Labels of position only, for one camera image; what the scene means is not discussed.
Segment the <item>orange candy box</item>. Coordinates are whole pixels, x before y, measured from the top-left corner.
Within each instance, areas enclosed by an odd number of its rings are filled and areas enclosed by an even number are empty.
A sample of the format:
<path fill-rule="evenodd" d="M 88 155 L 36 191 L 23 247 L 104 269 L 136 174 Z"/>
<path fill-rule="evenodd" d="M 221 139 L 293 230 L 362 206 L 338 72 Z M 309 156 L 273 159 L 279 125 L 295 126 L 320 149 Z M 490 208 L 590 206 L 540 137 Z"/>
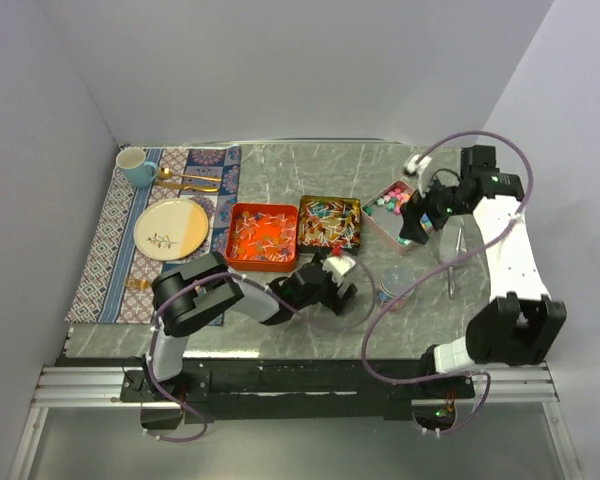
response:
<path fill-rule="evenodd" d="M 228 264 L 238 271 L 293 271 L 298 215 L 298 208 L 289 204 L 237 203 L 225 248 Z"/>

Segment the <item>clear round jar lid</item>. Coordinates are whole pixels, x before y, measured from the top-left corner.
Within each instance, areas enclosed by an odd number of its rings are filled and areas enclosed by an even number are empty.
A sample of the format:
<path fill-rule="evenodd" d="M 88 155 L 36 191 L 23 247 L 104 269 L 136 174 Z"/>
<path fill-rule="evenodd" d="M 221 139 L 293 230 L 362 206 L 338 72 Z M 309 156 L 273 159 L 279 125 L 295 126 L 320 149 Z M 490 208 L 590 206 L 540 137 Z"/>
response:
<path fill-rule="evenodd" d="M 399 296 L 414 282 L 414 273 L 399 265 L 386 267 L 380 275 L 380 288 L 389 297 Z"/>

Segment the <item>clear glass jar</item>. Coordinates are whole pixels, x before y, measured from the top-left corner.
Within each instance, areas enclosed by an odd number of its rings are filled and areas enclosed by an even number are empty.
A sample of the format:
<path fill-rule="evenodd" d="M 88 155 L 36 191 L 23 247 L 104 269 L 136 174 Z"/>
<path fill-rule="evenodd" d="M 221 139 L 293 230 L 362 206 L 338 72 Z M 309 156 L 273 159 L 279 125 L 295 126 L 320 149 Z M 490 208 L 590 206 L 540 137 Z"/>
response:
<path fill-rule="evenodd" d="M 376 305 L 379 308 L 385 308 L 388 304 L 394 301 L 398 295 L 390 292 L 385 287 L 381 286 L 377 290 L 376 294 Z M 405 295 L 399 298 L 390 308 L 390 312 L 397 312 L 401 310 L 409 301 L 410 295 Z"/>

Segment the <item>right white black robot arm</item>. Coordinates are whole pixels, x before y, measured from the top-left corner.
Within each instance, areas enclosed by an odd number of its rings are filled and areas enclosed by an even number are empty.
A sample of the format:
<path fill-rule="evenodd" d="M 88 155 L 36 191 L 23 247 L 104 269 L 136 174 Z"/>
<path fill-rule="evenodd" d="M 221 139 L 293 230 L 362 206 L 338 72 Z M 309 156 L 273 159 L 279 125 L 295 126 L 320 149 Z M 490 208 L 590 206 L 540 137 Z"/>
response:
<path fill-rule="evenodd" d="M 402 238 L 427 243 L 420 225 L 428 217 L 436 230 L 452 218 L 473 217 L 486 246 L 490 296 L 468 323 L 460 338 L 429 347 L 421 360 L 420 391 L 440 398 L 453 385 L 451 372 L 478 365 L 538 365 L 545 360 L 566 317 L 563 302 L 551 298 L 535 264 L 525 224 L 525 190 L 520 177 L 496 165 L 492 146 L 461 151 L 454 185 L 444 185 L 428 155 L 412 155 L 403 172 L 415 179 L 416 189 L 401 207 Z"/>

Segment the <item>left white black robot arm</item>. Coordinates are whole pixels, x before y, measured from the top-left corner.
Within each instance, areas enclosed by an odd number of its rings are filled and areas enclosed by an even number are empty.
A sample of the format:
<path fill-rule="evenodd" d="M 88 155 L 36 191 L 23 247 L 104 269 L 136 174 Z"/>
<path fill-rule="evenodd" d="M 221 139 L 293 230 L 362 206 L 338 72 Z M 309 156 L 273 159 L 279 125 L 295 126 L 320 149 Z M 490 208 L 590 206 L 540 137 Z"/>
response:
<path fill-rule="evenodd" d="M 318 253 L 291 275 L 260 285 L 210 253 L 160 275 L 151 284 L 154 317 L 142 360 L 143 389 L 159 402 L 173 398 L 189 337 L 228 311 L 266 326 L 286 323 L 316 304 L 342 314 L 357 293 L 349 281 L 356 267 L 349 254 Z"/>

